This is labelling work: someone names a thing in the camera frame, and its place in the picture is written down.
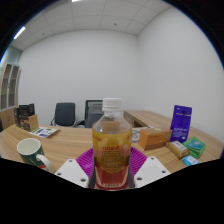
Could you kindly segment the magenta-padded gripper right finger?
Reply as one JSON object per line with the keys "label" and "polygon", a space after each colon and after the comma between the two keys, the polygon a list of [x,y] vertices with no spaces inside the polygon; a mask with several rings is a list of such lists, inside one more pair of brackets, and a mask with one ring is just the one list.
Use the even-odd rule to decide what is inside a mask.
{"label": "magenta-padded gripper right finger", "polygon": [[143,187],[169,174],[170,172],[155,156],[147,157],[138,149],[131,148],[128,170],[130,188]]}

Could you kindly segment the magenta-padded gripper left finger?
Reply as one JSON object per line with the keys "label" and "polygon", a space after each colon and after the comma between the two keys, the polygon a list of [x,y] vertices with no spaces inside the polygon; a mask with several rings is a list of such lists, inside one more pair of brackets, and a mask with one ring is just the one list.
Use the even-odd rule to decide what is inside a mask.
{"label": "magenta-padded gripper left finger", "polygon": [[78,186],[93,189],[95,187],[94,151],[89,149],[77,159],[68,159],[56,175]]}

